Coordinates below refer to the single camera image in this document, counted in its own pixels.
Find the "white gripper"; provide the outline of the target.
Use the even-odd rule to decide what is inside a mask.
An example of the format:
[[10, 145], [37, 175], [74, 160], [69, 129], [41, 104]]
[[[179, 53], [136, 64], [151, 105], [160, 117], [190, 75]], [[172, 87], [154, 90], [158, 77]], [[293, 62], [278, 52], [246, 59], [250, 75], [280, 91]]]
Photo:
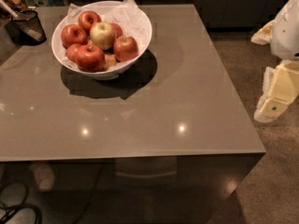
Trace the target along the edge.
[[267, 123], [282, 115], [299, 95], [299, 0], [289, 0], [271, 20], [256, 32], [251, 42], [270, 43], [271, 52], [283, 61], [267, 67], [263, 74], [263, 95], [254, 119]]

